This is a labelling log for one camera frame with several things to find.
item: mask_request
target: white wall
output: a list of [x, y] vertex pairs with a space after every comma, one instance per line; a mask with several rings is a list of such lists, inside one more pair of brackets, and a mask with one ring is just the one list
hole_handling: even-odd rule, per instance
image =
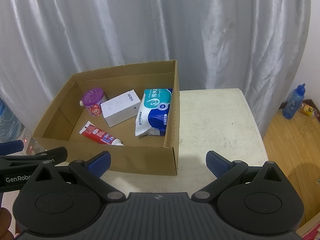
[[288, 94], [303, 83], [306, 84], [305, 98], [312, 98], [316, 106], [320, 107], [320, 0], [311, 0], [307, 43]]

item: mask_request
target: white table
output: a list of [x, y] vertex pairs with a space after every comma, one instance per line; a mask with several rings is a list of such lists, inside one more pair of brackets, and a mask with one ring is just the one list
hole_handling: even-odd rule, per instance
[[262, 166], [268, 160], [258, 127], [239, 89], [180, 92], [177, 176], [107, 171], [101, 178], [126, 196], [130, 192], [187, 192], [191, 197], [215, 179], [205, 164], [209, 150], [252, 166]]

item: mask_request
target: finger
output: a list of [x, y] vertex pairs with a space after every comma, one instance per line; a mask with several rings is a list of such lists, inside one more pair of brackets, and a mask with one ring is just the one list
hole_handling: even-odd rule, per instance
[[7, 232], [4, 234], [4, 236], [0, 237], [0, 240], [13, 240], [13, 234], [7, 230]]
[[11, 224], [11, 214], [6, 208], [0, 210], [0, 239], [7, 233], [7, 230]]

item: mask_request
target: yellow label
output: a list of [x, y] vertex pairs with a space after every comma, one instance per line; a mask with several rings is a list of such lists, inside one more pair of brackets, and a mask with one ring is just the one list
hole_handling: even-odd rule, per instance
[[306, 114], [306, 115], [308, 115], [308, 116], [312, 115], [312, 113], [313, 113], [313, 107], [306, 105], [306, 106], [303, 108], [303, 113]]

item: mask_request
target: purple lid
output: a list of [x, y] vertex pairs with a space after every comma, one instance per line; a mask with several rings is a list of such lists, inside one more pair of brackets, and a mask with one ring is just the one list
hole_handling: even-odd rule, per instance
[[92, 106], [98, 103], [104, 96], [101, 88], [94, 88], [86, 92], [82, 97], [82, 102], [85, 106]]

